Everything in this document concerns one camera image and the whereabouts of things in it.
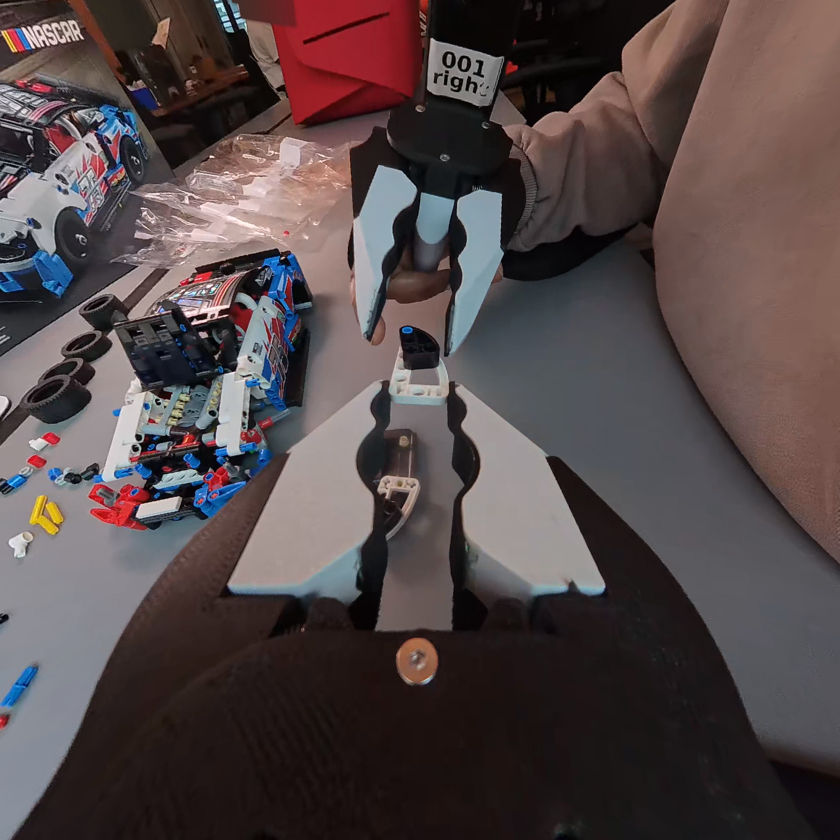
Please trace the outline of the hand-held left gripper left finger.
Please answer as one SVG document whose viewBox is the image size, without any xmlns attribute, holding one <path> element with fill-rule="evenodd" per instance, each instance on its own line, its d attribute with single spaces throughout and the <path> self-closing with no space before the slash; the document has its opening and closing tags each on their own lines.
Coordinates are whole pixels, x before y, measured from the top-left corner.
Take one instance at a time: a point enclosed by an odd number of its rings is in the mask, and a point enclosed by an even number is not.
<svg viewBox="0 0 840 840">
<path fill-rule="evenodd" d="M 377 614 L 387 568 L 383 501 L 372 480 L 385 460 L 391 419 L 386 381 L 375 381 L 295 444 L 227 588 L 331 597 Z"/>
</svg>

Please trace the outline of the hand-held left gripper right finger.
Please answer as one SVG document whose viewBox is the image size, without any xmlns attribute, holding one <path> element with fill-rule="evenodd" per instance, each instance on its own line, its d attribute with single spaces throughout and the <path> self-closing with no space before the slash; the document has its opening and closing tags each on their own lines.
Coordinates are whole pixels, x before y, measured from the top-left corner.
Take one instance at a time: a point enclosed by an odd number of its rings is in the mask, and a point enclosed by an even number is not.
<svg viewBox="0 0 840 840">
<path fill-rule="evenodd" d="M 463 485 L 449 547 L 455 592 L 486 606 L 570 589 L 602 595 L 602 573 L 541 447 L 460 384 L 450 388 L 448 429 Z"/>
</svg>

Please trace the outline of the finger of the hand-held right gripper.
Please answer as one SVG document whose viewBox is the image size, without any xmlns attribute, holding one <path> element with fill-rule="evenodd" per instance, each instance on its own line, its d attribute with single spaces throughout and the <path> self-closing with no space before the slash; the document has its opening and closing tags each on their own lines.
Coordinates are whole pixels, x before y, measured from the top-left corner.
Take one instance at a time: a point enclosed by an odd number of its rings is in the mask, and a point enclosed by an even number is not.
<svg viewBox="0 0 840 840">
<path fill-rule="evenodd" d="M 353 207 L 353 272 L 360 329 L 371 342 L 386 290 L 414 231 L 419 194 L 401 169 L 378 164 L 361 201 Z"/>
<path fill-rule="evenodd" d="M 449 226 L 449 285 L 446 355 L 466 340 L 501 264 L 502 194 L 476 190 L 455 204 Z"/>
</svg>

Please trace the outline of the white curved frame brick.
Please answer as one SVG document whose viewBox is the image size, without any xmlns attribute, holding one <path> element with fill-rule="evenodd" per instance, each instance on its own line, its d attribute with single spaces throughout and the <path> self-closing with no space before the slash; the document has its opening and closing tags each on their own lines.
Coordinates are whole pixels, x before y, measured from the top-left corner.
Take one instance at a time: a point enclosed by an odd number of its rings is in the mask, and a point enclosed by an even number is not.
<svg viewBox="0 0 840 840">
<path fill-rule="evenodd" d="M 415 508 L 415 505 L 416 505 L 416 502 L 417 502 L 417 499 L 418 499 L 418 496 L 419 496 L 420 488 L 421 488 L 420 481 L 417 478 L 402 479 L 402 478 L 394 478 L 394 477 L 386 476 L 386 477 L 381 479 L 381 481 L 379 483 L 379 486 L 376 488 L 376 491 L 379 494 L 381 499 L 382 499 L 381 494 L 387 495 L 389 497 L 391 494 L 396 493 L 397 491 L 408 493 L 408 501 L 405 504 L 405 507 L 403 509 L 403 520 L 402 520 L 401 526 L 399 528 L 395 528 L 393 531 L 390 531 L 390 532 L 385 531 L 385 538 L 387 540 L 392 539 L 401 530 L 401 528 L 405 524 L 406 520 L 413 513 L 413 510 Z"/>
<path fill-rule="evenodd" d="M 413 373 L 414 371 L 406 368 L 403 351 L 399 350 L 388 388 L 392 403 L 409 406 L 444 406 L 449 395 L 449 378 L 445 363 L 441 360 L 435 369 L 436 384 L 414 383 Z"/>
</svg>

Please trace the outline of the person's right forearm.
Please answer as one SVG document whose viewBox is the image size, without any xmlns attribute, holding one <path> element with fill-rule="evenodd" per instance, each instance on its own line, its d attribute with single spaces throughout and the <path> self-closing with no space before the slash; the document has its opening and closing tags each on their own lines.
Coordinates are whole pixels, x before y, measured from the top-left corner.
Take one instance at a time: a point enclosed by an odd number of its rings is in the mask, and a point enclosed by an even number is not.
<svg viewBox="0 0 840 840">
<path fill-rule="evenodd" d="M 672 3 L 572 110 L 508 130 L 526 189 L 510 249 L 559 242 L 576 228 L 606 235 L 655 214 L 727 9 Z"/>
</svg>

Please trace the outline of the grey desk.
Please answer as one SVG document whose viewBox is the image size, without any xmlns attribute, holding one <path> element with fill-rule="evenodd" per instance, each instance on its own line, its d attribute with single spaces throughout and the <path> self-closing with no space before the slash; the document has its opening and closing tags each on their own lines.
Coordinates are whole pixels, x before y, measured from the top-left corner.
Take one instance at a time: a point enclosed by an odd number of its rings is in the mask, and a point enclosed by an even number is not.
<svg viewBox="0 0 840 840">
<path fill-rule="evenodd" d="M 282 452 L 373 381 L 398 349 L 371 347 L 349 300 L 352 220 L 345 191 L 298 253 L 314 292 L 302 409 L 270 429 Z M 572 468 L 665 562 L 706 622 L 763 748 L 775 761 L 838 777 L 838 564 L 769 493 L 688 377 L 660 317 L 653 274 L 623 240 L 550 280 L 494 286 L 450 376 Z M 49 465 L 103 465 L 132 378 L 117 345 L 93 366 L 91 403 L 57 428 Z M 398 406 L 416 430 L 423 482 L 394 538 L 396 597 L 431 595 L 448 578 L 450 519 L 434 519 L 459 486 L 444 412 Z M 22 670 L 39 672 L 2 732 L 2 838 L 15 835 L 65 758 L 123 629 L 202 523 L 158 531 L 92 518 L 84 486 L 53 490 L 40 470 L 2 497 L 2 697 Z M 38 495 L 66 518 L 35 530 L 23 559 L 9 538 L 28 530 Z"/>
</svg>

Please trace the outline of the person's right hand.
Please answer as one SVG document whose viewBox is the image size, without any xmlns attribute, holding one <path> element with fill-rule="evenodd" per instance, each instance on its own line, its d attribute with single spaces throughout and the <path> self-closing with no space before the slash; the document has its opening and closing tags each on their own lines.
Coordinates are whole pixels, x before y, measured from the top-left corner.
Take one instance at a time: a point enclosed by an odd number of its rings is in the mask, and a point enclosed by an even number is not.
<svg viewBox="0 0 840 840">
<path fill-rule="evenodd" d="M 413 269 L 412 258 L 406 257 L 397 267 L 389 283 L 386 292 L 387 300 L 394 300 L 401 304 L 409 304 L 425 301 L 436 297 L 449 288 L 449 268 L 439 269 L 435 272 L 420 272 Z M 496 284 L 503 278 L 503 266 L 499 265 L 492 283 Z M 350 301 L 353 308 L 353 315 L 359 321 L 356 305 L 355 272 L 350 271 Z M 373 335 L 368 342 L 377 346 L 383 342 L 386 333 L 385 321 L 382 317 L 377 321 Z"/>
</svg>

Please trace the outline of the red cardboard carry box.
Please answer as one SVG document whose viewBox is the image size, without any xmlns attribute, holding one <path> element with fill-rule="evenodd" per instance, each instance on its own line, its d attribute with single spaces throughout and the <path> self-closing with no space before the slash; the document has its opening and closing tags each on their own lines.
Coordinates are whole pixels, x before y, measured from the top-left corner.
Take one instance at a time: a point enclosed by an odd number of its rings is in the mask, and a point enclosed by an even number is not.
<svg viewBox="0 0 840 840">
<path fill-rule="evenodd" d="M 271 27 L 297 125 L 391 109 L 423 67 L 418 1 L 242 1 Z"/>
</svg>

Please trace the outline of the crumpled clear plastic bags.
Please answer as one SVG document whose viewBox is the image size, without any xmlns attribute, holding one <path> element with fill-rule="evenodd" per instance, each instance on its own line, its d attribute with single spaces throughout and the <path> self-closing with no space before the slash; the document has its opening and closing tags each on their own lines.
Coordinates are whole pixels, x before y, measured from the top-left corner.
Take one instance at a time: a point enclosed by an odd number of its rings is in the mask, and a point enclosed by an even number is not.
<svg viewBox="0 0 840 840">
<path fill-rule="evenodd" d="M 263 249 L 319 250 L 350 192 L 352 143 L 236 134 L 178 182 L 133 194 L 133 236 L 112 262 L 198 266 Z"/>
</svg>

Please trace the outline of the partly built brick race car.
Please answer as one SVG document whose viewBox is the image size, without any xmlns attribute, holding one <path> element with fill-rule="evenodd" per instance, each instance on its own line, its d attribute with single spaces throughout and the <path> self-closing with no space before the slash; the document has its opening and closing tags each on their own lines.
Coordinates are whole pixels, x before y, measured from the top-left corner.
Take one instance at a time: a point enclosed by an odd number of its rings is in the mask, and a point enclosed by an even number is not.
<svg viewBox="0 0 840 840">
<path fill-rule="evenodd" d="M 206 520 L 272 459 L 266 430 L 302 405 L 313 295 L 277 248 L 197 267 L 114 332 L 134 378 L 91 515 L 155 530 Z"/>
</svg>

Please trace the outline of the scattered small brick connectors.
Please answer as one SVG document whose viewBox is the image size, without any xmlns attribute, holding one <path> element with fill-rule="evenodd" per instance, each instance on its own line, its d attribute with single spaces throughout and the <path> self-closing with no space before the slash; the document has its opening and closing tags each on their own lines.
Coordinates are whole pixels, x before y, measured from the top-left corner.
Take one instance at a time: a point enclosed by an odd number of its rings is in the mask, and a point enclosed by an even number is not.
<svg viewBox="0 0 840 840">
<path fill-rule="evenodd" d="M 20 469 L 1 478 L 2 497 L 10 496 L 23 488 L 34 477 L 43 475 L 57 487 L 74 487 L 92 482 L 99 473 L 99 465 L 91 463 L 84 469 L 51 465 L 49 458 L 57 447 L 61 446 L 61 436 L 56 433 L 43 433 L 28 441 L 28 455 Z"/>
</svg>

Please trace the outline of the black rubber toy tire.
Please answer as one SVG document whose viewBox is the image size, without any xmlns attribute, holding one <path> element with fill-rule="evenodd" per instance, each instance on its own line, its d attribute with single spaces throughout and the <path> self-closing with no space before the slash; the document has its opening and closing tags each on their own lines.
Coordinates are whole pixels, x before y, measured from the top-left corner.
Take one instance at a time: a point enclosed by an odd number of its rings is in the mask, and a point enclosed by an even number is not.
<svg viewBox="0 0 840 840">
<path fill-rule="evenodd" d="M 90 363 L 101 358 L 111 348 L 109 336 L 103 331 L 92 329 L 69 340 L 61 347 L 60 353 L 66 360 L 79 359 Z"/>
<path fill-rule="evenodd" d="M 67 376 L 81 385 L 88 385 L 96 371 L 91 363 L 80 358 L 69 358 L 50 366 L 39 378 L 38 383 L 47 382 L 59 376 Z"/>
<path fill-rule="evenodd" d="M 91 401 L 84 384 L 68 374 L 58 374 L 40 381 L 21 398 L 27 415 L 44 424 L 60 424 L 79 414 Z"/>
<path fill-rule="evenodd" d="M 116 323 L 128 319 L 130 308 L 115 295 L 103 293 L 80 305 L 78 313 L 91 329 L 108 334 Z"/>
</svg>

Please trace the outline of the person's beige sweatshirt torso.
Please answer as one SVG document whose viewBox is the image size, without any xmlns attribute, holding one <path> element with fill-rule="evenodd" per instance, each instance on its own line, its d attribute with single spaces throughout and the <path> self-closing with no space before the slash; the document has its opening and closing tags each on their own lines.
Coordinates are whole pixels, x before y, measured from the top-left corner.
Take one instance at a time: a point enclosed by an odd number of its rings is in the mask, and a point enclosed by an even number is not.
<svg viewBox="0 0 840 840">
<path fill-rule="evenodd" d="M 838 2 L 676 2 L 628 46 L 658 299 L 720 424 L 838 560 Z"/>
</svg>

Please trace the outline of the toy car set box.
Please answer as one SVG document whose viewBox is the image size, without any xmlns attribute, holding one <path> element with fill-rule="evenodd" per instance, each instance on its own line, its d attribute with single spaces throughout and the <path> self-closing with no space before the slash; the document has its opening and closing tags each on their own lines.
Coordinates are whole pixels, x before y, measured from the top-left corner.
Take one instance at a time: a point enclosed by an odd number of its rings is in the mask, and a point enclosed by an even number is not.
<svg viewBox="0 0 840 840">
<path fill-rule="evenodd" d="M 172 168 L 69 2 L 2 2 L 1 353 L 128 265 L 136 191 Z"/>
</svg>

